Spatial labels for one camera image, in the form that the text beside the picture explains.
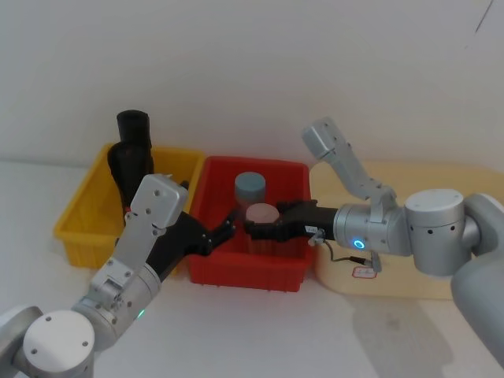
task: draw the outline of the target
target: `red plastic bin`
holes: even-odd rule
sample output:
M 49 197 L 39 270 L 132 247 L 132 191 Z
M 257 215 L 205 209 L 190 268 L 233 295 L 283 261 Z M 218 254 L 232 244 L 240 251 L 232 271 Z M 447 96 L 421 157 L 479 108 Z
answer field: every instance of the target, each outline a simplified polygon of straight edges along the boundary
M 242 172 L 266 178 L 265 201 L 310 199 L 306 165 L 289 161 L 246 157 L 208 157 L 199 180 L 191 214 L 207 228 L 216 227 L 235 208 L 235 178 Z M 277 243 L 279 256 L 249 254 L 246 235 L 239 227 L 235 237 L 209 257 L 189 256 L 191 281 L 196 284 L 298 291 L 313 252 L 304 239 Z

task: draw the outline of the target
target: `gray cap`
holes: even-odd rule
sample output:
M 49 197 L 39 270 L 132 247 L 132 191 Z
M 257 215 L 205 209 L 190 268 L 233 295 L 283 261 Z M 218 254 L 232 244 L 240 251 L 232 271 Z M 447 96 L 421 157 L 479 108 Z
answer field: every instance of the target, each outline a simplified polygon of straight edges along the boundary
M 266 179 L 256 172 L 240 173 L 235 178 L 235 197 L 248 202 L 262 202 L 266 194 Z

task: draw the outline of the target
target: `cable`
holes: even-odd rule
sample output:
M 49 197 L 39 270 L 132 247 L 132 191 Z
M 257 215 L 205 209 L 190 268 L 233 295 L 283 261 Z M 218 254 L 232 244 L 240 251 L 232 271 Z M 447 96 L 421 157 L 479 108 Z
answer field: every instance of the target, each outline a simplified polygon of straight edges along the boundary
M 325 244 L 328 247 L 329 253 L 331 254 L 331 261 L 332 262 L 352 261 L 352 262 L 355 262 L 357 264 L 361 264 L 361 265 L 365 265 L 365 266 L 369 266 L 370 263 L 371 263 L 371 261 L 369 261 L 367 258 L 358 258 L 358 257 L 355 257 L 355 256 L 349 256 L 347 258 L 334 258 L 334 250 L 332 249 L 331 244 L 329 244 L 327 240 L 324 240 L 322 243 Z

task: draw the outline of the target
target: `robotic arm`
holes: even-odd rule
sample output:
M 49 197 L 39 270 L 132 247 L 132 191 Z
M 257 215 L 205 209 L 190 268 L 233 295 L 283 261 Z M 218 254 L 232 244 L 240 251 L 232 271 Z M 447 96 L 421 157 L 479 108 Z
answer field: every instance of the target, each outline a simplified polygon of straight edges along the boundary
M 311 124 L 302 137 L 315 158 L 329 163 L 344 187 L 369 204 L 329 209 L 317 207 L 316 201 L 279 203 L 276 223 L 246 224 L 252 239 L 335 240 L 345 248 L 370 251 L 367 263 L 376 272 L 381 271 L 380 254 L 412 254 L 421 272 L 453 276 L 455 304 L 504 367 L 504 207 L 488 195 L 464 198 L 452 189 L 416 193 L 400 207 L 392 188 L 368 176 L 330 118 Z
M 187 191 L 163 175 L 144 177 L 112 257 L 72 310 L 38 307 L 0 316 L 0 376 L 92 378 L 95 352 L 111 347 L 143 315 L 161 282 L 188 254 L 209 255 L 235 233 L 231 213 L 209 231 L 183 213 Z

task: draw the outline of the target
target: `blue led light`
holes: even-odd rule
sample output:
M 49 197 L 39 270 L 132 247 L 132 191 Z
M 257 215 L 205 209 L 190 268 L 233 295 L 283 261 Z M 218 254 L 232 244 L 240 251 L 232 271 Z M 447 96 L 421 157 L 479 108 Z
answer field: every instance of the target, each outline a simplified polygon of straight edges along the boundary
M 365 244 L 361 240 L 354 240 L 354 247 L 358 250 L 363 250 L 365 248 Z

